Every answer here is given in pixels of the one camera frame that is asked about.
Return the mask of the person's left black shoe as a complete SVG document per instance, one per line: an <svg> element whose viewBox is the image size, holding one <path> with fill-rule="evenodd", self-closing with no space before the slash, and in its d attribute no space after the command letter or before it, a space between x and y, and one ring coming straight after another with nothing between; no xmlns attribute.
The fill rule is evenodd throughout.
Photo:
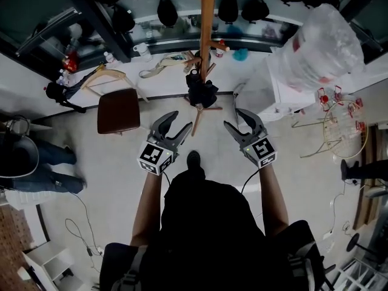
<svg viewBox="0 0 388 291"><path fill-rule="evenodd" d="M187 170L193 173L199 173L201 171L201 157L196 150L192 150L187 155Z"/></svg>

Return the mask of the white low ledge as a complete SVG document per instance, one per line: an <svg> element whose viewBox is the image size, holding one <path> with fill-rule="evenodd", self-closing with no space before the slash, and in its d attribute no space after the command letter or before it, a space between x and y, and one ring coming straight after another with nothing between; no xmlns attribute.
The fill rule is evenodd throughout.
<svg viewBox="0 0 388 291"><path fill-rule="evenodd" d="M212 57L216 67L210 72L210 80L219 88L219 93L230 93L240 83L245 83L258 73L259 65L263 59L269 56L268 53L250 52L245 61L236 61L232 52L225 53L222 58ZM146 98L167 98L175 95L187 94L186 74L183 72L182 64L167 67L160 74L142 79L139 73L142 70L150 69L164 57L163 54L156 54L150 62L144 62L141 58L134 58L132 62L113 65L115 70L124 72L129 80L136 85ZM343 92L357 92L372 84L388 78L388 53L380 56L366 64L365 71L358 79L350 76L340 79L338 85ZM43 118L69 111L48 98L43 89L40 89L39 96L34 100L33 113L36 118Z"/></svg>

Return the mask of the black umbrella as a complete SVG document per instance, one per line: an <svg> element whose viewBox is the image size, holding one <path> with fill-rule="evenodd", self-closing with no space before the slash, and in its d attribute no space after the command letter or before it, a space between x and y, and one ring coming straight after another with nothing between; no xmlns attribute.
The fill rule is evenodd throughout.
<svg viewBox="0 0 388 291"><path fill-rule="evenodd" d="M192 69L186 76L186 83L189 88L188 99L191 106L196 107L201 104L204 108L209 108L216 102L216 93L219 88L213 85L211 80L202 82L197 69Z"/></svg>

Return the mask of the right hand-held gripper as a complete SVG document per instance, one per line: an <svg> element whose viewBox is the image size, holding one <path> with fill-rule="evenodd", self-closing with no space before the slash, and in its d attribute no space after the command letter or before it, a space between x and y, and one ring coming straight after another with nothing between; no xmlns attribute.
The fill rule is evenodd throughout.
<svg viewBox="0 0 388 291"><path fill-rule="evenodd" d="M252 134L257 134L241 133L231 123L224 121L224 127L240 145L244 156L259 169L273 163L277 159L278 152L261 118L246 109L236 109L236 112L251 128Z"/></svg>

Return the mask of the person's right forearm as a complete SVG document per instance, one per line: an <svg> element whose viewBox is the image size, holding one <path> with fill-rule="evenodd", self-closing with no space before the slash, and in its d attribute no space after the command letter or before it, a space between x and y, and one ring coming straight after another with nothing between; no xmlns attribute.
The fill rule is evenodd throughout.
<svg viewBox="0 0 388 291"><path fill-rule="evenodd" d="M273 166L259 170L264 231L274 237L289 226L289 216Z"/></svg>

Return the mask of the brown seat wooden chair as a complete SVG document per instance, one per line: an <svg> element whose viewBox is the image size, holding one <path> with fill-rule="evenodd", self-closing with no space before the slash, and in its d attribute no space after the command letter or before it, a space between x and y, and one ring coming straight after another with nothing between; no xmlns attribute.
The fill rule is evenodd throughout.
<svg viewBox="0 0 388 291"><path fill-rule="evenodd" d="M127 88L106 94L93 90L102 85L96 81L100 77L108 76L111 82L123 81ZM97 115L97 132L100 135L117 134L141 127L139 99L149 102L140 88L127 75L119 70L107 69L104 64L83 77L81 90L85 90L99 98Z"/></svg>

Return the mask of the white handled bottle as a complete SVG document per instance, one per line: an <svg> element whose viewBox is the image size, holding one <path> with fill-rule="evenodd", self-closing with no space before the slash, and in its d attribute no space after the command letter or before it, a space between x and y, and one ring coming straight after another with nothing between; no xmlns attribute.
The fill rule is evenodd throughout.
<svg viewBox="0 0 388 291"><path fill-rule="evenodd" d="M145 42L142 42L142 43L135 45L133 47L133 50L135 52L138 52L140 57L142 57L142 59L145 62L150 62L153 59L152 54L151 54L151 52L150 52L150 50Z"/></svg>

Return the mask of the teal fluffy cloth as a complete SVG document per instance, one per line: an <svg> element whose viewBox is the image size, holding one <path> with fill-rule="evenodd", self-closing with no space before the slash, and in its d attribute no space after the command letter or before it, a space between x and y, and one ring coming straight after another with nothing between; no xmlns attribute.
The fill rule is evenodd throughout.
<svg viewBox="0 0 388 291"><path fill-rule="evenodd" d="M238 50L235 50L233 52L233 59L236 60L236 61L239 61L239 62L243 62L245 61L247 58L248 58L248 55L249 55L249 50L247 48L240 48Z"/></svg>

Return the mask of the person's left forearm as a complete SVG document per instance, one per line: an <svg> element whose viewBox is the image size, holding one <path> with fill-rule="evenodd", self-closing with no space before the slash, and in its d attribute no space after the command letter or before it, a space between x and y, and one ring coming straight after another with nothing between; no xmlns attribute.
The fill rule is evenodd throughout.
<svg viewBox="0 0 388 291"><path fill-rule="evenodd" d="M149 245L160 230L162 177L148 173L139 200L130 245Z"/></svg>

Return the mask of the red packet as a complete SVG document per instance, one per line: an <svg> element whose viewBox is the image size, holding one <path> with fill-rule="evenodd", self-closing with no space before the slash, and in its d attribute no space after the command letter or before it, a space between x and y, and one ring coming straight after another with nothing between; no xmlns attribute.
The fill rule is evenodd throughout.
<svg viewBox="0 0 388 291"><path fill-rule="evenodd" d="M69 72L76 72L79 69L79 58L76 50L67 53L62 59L63 67Z"/></svg>

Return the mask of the white shelf unit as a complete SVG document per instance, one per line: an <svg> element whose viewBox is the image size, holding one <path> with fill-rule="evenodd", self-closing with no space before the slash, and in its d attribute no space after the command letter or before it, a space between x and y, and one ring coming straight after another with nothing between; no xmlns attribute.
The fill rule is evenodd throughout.
<svg viewBox="0 0 388 291"><path fill-rule="evenodd" d="M74 259L68 248L48 241L23 255L43 291L84 291L84 282L71 270Z"/></svg>

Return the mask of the black framed window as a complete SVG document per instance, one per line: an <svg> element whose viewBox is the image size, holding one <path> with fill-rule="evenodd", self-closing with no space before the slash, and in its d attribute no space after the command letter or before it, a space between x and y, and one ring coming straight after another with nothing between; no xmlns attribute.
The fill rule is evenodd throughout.
<svg viewBox="0 0 388 291"><path fill-rule="evenodd" d="M0 53L54 81L66 59L76 70L104 52L130 62L132 41L113 27L112 0L0 0Z"/></svg>
<svg viewBox="0 0 388 291"><path fill-rule="evenodd" d="M339 9L361 43L366 64L388 52L388 0L342 0Z"/></svg>

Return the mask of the white water dispenser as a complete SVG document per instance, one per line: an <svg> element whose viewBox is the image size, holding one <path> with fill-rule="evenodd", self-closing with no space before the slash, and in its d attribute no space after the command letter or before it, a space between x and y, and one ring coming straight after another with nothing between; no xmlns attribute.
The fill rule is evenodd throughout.
<svg viewBox="0 0 388 291"><path fill-rule="evenodd" d="M235 107L258 115L262 121L277 121L315 103L315 94L299 92L279 80L273 55L264 58L242 86Z"/></svg>

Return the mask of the black round-base stand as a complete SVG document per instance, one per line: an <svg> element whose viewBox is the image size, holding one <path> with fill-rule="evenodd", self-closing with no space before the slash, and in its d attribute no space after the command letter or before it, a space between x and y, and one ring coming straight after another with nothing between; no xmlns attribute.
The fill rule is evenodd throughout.
<svg viewBox="0 0 388 291"><path fill-rule="evenodd" d="M374 254L373 250L370 250L370 249L368 249L368 248L366 248L366 247L364 247L364 246L362 246L361 244L358 243L359 238L360 238L360 234L359 233L355 233L351 237L351 239L350 239L350 241L349 241L349 243L348 243L348 245L346 247L346 252L351 252L355 247L358 247L358 248L360 248L361 250L363 250L365 252L368 252L370 254Z"/></svg>

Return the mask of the person's black clothing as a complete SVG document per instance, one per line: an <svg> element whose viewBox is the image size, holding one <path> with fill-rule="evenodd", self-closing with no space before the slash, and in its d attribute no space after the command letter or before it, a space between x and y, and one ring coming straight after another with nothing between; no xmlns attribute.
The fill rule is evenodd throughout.
<svg viewBox="0 0 388 291"><path fill-rule="evenodd" d="M106 246L101 291L319 291L325 280L306 221L265 236L236 188L187 172L172 180L161 229L131 271L137 252Z"/></svg>

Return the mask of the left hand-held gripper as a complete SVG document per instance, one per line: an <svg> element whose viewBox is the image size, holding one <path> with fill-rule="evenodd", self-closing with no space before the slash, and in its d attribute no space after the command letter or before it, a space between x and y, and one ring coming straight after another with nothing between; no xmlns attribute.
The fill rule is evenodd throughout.
<svg viewBox="0 0 388 291"><path fill-rule="evenodd" d="M166 137L178 114L177 110L169 112L152 124L150 136L142 142L137 156L141 169L159 176L175 162L178 148L193 128L193 123L189 122L174 137Z"/></svg>

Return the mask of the group of black caps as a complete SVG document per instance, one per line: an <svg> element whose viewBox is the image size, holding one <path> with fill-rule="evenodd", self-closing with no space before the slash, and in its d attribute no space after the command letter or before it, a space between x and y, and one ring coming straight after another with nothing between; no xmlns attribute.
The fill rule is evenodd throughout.
<svg viewBox="0 0 388 291"><path fill-rule="evenodd" d="M115 29L135 30L137 38L199 33L202 0L94 0L112 14ZM278 39L295 27L338 28L345 20L337 0L214 0L208 9L213 35Z"/></svg>

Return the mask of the wooden coat stand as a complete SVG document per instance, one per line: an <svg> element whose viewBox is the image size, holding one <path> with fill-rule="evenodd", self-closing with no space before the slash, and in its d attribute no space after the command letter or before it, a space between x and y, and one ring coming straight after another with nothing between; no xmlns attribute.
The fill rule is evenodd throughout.
<svg viewBox="0 0 388 291"><path fill-rule="evenodd" d="M228 52L230 48L225 44L220 44L212 40L212 24L214 17L215 0L201 0L201 36L199 57L192 55L192 59L185 62L186 66L198 64L198 74L203 84L206 83L206 77L215 68L216 64L210 65L209 53L210 48L220 49Z"/></svg>

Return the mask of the plastic-wrapped water jug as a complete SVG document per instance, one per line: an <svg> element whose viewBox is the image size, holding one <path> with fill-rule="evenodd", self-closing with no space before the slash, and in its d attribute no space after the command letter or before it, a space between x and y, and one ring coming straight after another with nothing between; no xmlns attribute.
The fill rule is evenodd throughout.
<svg viewBox="0 0 388 291"><path fill-rule="evenodd" d="M274 53L279 80L298 92L314 92L365 69L360 41L330 4L309 13L304 24Z"/></svg>

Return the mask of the beige tote bag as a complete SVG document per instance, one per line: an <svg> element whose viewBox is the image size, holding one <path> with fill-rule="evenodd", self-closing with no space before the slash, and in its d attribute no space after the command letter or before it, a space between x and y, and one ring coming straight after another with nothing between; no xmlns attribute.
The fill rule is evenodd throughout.
<svg viewBox="0 0 388 291"><path fill-rule="evenodd" d="M188 74L192 69L192 65L188 65L186 62L193 59L194 55L191 51L186 52L177 52L177 53L169 53L166 54L162 60L160 60L154 68L150 70L142 70L139 72L139 77L141 79L148 79L160 74L167 67L175 66L175 65L184 65L183 72Z"/></svg>

